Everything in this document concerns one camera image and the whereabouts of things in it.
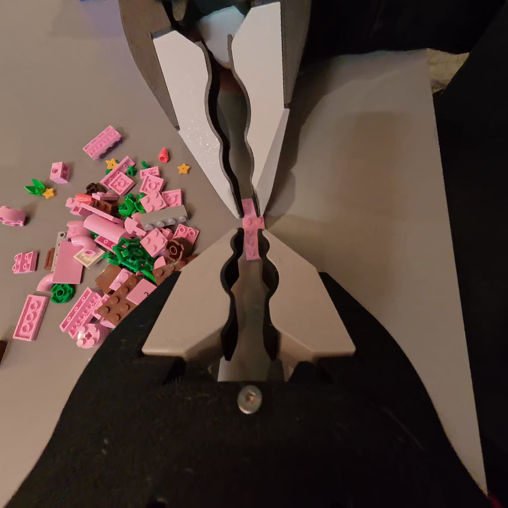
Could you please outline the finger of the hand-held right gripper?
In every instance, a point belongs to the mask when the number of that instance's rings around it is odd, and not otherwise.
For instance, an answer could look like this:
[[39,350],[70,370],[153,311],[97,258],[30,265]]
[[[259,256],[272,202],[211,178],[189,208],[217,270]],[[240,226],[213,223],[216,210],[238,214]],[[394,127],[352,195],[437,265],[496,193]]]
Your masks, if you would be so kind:
[[244,139],[251,158],[251,188],[264,215],[274,185],[289,109],[284,106],[280,2],[250,9],[228,36],[233,75],[247,102]]
[[173,105],[177,130],[209,182],[240,219],[238,181],[228,160],[227,139],[216,115],[213,97],[213,68],[206,46],[193,42],[176,30],[153,38],[153,45]]

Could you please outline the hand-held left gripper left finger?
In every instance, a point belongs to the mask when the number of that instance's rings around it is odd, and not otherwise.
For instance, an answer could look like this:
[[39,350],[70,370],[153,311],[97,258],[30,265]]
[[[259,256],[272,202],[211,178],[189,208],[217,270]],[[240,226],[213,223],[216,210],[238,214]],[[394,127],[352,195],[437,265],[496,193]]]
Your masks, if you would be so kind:
[[232,287],[244,229],[232,229],[182,270],[169,277],[173,288],[142,352],[185,361],[232,359],[238,342],[238,318]]

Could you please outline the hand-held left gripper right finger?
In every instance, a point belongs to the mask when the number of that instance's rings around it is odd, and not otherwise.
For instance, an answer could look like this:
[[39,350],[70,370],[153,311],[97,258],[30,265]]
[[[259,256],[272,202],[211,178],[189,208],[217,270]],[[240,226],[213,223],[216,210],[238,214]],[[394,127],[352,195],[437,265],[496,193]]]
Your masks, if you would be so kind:
[[271,360],[300,362],[352,355],[356,348],[318,270],[267,230],[258,233],[264,303],[263,343]]

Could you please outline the long pink plate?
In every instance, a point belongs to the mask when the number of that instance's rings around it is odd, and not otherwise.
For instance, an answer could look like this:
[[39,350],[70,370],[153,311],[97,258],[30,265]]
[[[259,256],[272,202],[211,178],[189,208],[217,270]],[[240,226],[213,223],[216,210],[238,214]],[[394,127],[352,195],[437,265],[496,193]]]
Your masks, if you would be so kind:
[[264,217],[257,216],[255,205],[251,198],[242,200],[244,216],[242,227],[244,229],[244,251],[248,261],[260,259],[258,250],[258,231],[265,228]]

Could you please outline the pile of pink toy bricks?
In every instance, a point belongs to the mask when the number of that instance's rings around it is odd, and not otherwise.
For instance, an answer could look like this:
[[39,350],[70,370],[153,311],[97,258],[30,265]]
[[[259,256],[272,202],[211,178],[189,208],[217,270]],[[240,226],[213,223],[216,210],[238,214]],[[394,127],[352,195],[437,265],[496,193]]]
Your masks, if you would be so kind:
[[[104,176],[89,183],[82,192],[69,195],[66,210],[72,218],[66,229],[57,233],[55,246],[40,263],[39,251],[22,251],[13,257],[12,272],[25,275],[47,271],[22,306],[13,331],[14,340],[32,342],[38,337],[50,302],[73,302],[59,325],[81,348],[93,348],[111,329],[97,309],[135,273],[108,263],[113,245],[120,238],[138,238],[151,257],[156,259],[151,277],[143,279],[127,296],[140,305],[162,282],[181,271],[192,259],[199,230],[184,222],[145,231],[141,215],[167,207],[185,206],[181,188],[171,188],[167,169],[160,165],[136,161],[129,156],[120,161],[105,160]],[[166,257],[166,244],[172,238],[187,241],[185,258],[172,262]]]

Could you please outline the green web piece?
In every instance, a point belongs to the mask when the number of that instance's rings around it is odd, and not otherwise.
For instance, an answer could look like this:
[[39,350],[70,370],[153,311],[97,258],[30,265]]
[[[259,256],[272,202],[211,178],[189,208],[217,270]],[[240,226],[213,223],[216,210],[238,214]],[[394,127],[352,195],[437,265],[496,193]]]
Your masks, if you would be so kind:
[[120,238],[118,244],[113,245],[112,255],[108,263],[127,269],[132,273],[141,273],[151,277],[156,259],[151,257],[141,245],[138,238]]

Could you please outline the pink flower brick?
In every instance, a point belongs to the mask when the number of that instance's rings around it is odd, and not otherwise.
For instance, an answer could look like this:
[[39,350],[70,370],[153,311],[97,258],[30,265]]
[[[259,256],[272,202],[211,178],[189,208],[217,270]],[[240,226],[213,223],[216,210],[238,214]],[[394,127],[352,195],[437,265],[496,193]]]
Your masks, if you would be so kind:
[[26,219],[27,215],[24,210],[1,206],[1,224],[9,226],[24,226]]

